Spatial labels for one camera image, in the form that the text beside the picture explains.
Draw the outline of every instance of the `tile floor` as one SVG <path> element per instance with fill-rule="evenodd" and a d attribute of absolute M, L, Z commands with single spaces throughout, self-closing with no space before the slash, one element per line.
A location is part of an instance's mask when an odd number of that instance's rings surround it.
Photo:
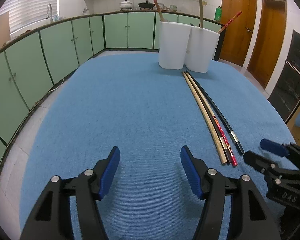
<path fill-rule="evenodd" d="M 105 51 L 98 57 L 123 53 L 144 52 Z M 266 98 L 269 97 L 269 95 L 264 91 L 261 85 L 255 80 L 255 78 L 244 68 L 224 60 L 220 61 L 234 67 L 237 71 L 239 71 L 247 79 L 249 79 L 251 83 L 254 84 Z M 21 234 L 19 225 L 20 190 L 23 174 L 26 168 L 26 163 L 32 148 L 32 144 L 45 115 L 49 111 L 49 108 L 56 99 L 57 95 L 63 89 L 64 84 L 53 91 L 30 117 L 23 129 L 20 131 L 18 137 L 15 140 L 15 143 L 12 145 L 3 166 L 3 170 L 0 175 L 0 225 L 7 233 L 7 235 L 11 238 L 11 240 L 18 240 Z"/>

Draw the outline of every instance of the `black pan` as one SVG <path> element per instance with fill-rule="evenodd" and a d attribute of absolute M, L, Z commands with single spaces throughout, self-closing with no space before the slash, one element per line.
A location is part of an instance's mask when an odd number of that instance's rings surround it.
<path fill-rule="evenodd" d="M 142 3 L 139 3 L 140 9 L 147 8 L 147 9 L 152 10 L 154 5 L 155 5 L 154 3 L 149 3 L 148 0 L 146 0 L 145 2 L 142 2 Z"/>

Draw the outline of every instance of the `sink faucet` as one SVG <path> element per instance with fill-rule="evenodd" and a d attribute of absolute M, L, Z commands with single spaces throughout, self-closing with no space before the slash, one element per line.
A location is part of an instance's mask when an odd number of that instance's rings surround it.
<path fill-rule="evenodd" d="M 53 23 L 53 19 L 52 19 L 52 6 L 51 6 L 51 3 L 48 4 L 48 7 L 47 7 L 47 16 L 46 16 L 46 19 L 49 18 L 49 6 L 50 6 L 50 23 Z"/>

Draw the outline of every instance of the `window blinds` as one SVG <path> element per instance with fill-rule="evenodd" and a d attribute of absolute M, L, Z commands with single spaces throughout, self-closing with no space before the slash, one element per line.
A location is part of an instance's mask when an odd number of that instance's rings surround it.
<path fill-rule="evenodd" d="M 6 0 L 0 8 L 0 15 L 9 11 L 10 32 L 12 33 L 26 25 L 45 19 L 49 3 L 52 5 L 52 15 L 57 15 L 57 0 Z"/>

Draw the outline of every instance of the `green bottle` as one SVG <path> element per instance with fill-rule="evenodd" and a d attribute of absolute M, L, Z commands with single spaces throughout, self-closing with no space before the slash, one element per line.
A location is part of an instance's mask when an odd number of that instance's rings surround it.
<path fill-rule="evenodd" d="M 220 22 L 220 20 L 221 20 L 221 14 L 222 14 L 222 9 L 221 9 L 221 7 L 219 6 L 219 7 L 216 9 L 216 14 L 215 14 L 215 16 L 214 16 L 214 20 L 215 20 L 216 22 Z"/>

